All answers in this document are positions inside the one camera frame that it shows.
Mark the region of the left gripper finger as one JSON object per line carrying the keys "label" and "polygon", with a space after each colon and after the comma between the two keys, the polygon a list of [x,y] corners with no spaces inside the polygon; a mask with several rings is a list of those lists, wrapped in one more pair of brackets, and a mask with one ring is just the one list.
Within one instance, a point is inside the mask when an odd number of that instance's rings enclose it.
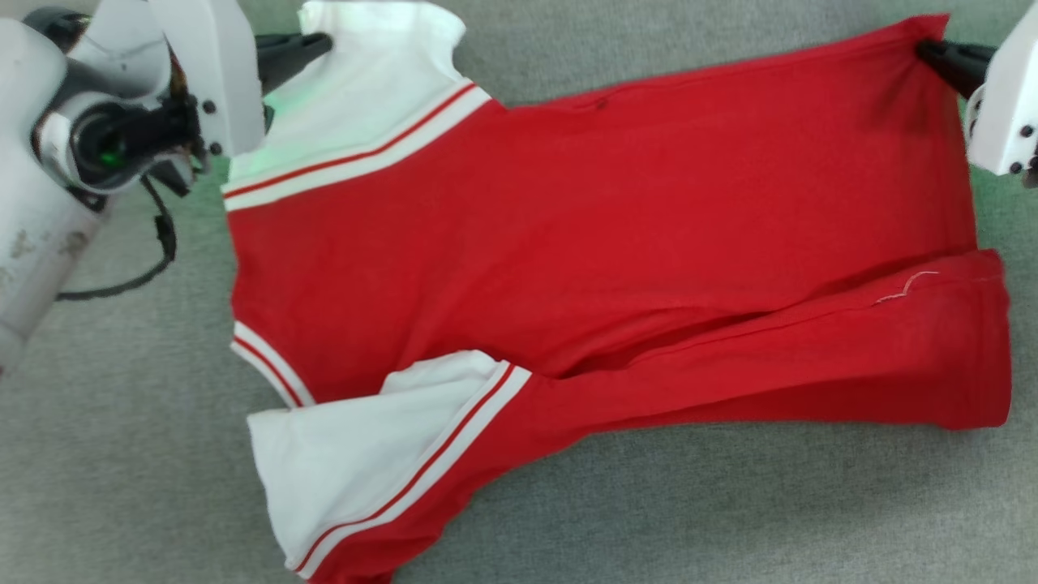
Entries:
{"label": "left gripper finger", "polygon": [[255,37],[257,74],[264,96],[270,95],[309,63],[332,51],[327,33],[264,34]]}

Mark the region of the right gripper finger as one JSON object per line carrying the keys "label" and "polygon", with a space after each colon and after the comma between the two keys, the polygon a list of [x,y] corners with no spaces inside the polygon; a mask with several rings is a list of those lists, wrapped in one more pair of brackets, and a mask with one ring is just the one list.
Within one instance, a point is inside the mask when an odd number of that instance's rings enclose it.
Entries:
{"label": "right gripper finger", "polygon": [[927,40],[916,44],[916,55],[963,99],[975,96],[986,81],[996,54],[993,45]]}

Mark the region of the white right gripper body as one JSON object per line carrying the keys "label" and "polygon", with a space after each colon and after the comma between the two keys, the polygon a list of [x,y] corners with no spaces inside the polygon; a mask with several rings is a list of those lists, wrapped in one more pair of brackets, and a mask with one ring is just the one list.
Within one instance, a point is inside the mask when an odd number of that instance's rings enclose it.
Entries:
{"label": "white right gripper body", "polygon": [[1036,189],[1037,24],[1022,19],[998,47],[969,98],[967,159],[994,176]]}

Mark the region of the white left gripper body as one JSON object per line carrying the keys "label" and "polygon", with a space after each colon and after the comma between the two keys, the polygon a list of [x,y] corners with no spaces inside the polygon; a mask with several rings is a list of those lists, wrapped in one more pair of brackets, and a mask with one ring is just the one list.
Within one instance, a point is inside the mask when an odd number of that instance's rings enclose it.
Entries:
{"label": "white left gripper body", "polygon": [[255,34],[237,1],[152,1],[187,88],[198,102],[204,147],[253,151],[264,140]]}

